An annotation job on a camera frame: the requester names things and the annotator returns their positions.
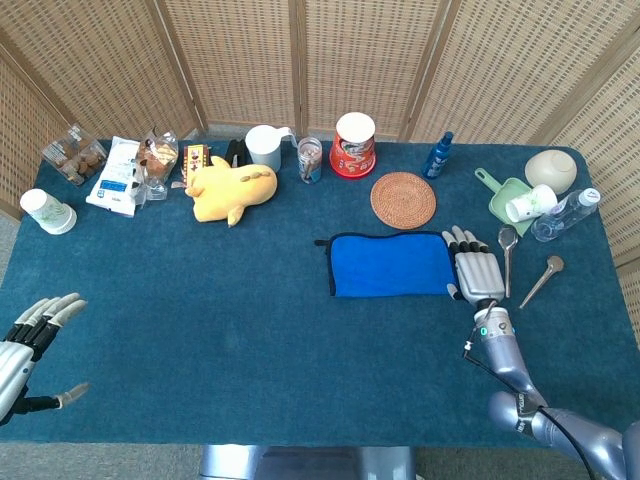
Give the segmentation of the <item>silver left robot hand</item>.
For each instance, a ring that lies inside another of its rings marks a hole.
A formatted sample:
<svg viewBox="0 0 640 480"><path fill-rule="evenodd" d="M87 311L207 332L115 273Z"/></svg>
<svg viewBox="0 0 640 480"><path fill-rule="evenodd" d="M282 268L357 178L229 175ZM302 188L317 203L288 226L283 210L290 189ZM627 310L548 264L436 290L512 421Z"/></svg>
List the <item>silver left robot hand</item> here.
<svg viewBox="0 0 640 480"><path fill-rule="evenodd" d="M1 423L15 415L62 409L86 394L81 383L51 396L29 397L27 382L58 332L86 306L78 293L43 298L26 309L1 339Z"/></svg>

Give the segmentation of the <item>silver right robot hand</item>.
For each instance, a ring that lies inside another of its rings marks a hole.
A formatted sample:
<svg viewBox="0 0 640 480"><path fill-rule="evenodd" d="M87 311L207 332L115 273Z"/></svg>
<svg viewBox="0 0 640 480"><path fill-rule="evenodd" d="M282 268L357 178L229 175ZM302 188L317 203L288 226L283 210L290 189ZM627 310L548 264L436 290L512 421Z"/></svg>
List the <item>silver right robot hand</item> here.
<svg viewBox="0 0 640 480"><path fill-rule="evenodd" d="M453 256L457 275L457 283L447 285L450 297L464 299L480 309L492 301L502 301L506 293L504 281L496 256L487 244L457 225L441 235Z"/></svg>

